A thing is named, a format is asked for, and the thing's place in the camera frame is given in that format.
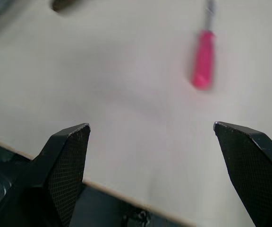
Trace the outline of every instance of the dark object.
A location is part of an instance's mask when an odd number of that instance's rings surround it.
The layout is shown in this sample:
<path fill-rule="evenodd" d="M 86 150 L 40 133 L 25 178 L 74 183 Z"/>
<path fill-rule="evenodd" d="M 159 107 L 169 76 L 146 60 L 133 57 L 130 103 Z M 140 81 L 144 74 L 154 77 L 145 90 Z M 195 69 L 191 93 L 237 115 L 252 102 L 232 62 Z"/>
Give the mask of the dark object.
<path fill-rule="evenodd" d="M 89 134 L 87 124 L 64 129 L 50 137 L 32 162 L 0 168 L 1 176 L 11 175 L 14 169 L 21 173 L 15 180 L 7 176 L 6 183 L 0 181 L 7 188 L 0 197 L 0 227 L 69 226 L 80 192 Z"/>
<path fill-rule="evenodd" d="M 215 122 L 230 180 L 257 227 L 272 227 L 272 140 L 264 133 Z"/>
<path fill-rule="evenodd" d="M 51 7 L 54 11 L 59 12 L 71 6 L 76 1 L 78 0 L 53 0 Z"/>
<path fill-rule="evenodd" d="M 128 227 L 129 225 L 132 226 L 140 226 L 140 227 L 147 227 L 151 221 L 151 215 L 148 211 L 133 207 L 128 204 L 128 208 L 126 208 L 126 213 L 123 215 L 121 220 L 121 227 Z"/>

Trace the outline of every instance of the screwdriver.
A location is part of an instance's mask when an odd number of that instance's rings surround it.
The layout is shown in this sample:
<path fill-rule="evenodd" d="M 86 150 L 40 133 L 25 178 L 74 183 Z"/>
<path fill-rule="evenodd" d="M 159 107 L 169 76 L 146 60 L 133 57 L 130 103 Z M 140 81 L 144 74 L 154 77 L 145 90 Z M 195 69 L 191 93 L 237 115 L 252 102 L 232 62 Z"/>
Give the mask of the screwdriver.
<path fill-rule="evenodd" d="M 208 0 L 206 7 L 205 29 L 199 36 L 192 84 L 200 90 L 207 90 L 213 81 L 214 33 L 212 19 L 215 13 L 214 0 Z"/>

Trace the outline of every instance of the white tabletop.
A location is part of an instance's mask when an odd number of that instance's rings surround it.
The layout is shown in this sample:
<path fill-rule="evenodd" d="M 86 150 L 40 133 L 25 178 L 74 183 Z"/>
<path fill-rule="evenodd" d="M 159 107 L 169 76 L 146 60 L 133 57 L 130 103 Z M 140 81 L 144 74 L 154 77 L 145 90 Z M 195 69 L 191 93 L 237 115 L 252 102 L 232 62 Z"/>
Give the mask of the white tabletop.
<path fill-rule="evenodd" d="M 214 121 L 272 138 L 272 0 L 219 0 L 213 89 L 189 83 L 204 0 L 47 1 L 0 29 L 0 143 L 91 125 L 84 180 L 186 223 L 253 227 Z"/>

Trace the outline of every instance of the white table surface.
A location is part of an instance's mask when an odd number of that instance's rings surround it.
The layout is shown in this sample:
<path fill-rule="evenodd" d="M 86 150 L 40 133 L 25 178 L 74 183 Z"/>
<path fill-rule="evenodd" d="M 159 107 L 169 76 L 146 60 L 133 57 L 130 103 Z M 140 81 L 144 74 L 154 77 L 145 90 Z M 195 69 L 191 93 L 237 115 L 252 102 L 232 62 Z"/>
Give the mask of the white table surface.
<path fill-rule="evenodd" d="M 188 82 L 204 0 L 43 0 L 0 29 L 0 143 L 91 125 L 84 180 L 186 223 L 253 227 L 214 121 L 272 138 L 272 0 L 218 0 L 213 89 Z"/>

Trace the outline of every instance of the red screwdriver handle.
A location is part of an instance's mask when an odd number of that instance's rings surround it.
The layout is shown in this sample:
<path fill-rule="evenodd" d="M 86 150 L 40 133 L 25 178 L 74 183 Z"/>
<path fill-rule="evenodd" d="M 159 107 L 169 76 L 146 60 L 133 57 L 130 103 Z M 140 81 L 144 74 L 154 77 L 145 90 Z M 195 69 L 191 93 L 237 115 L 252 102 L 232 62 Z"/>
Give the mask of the red screwdriver handle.
<path fill-rule="evenodd" d="M 211 31 L 203 31 L 200 35 L 192 78 L 193 85 L 198 89 L 208 89 L 213 81 L 214 37 Z"/>

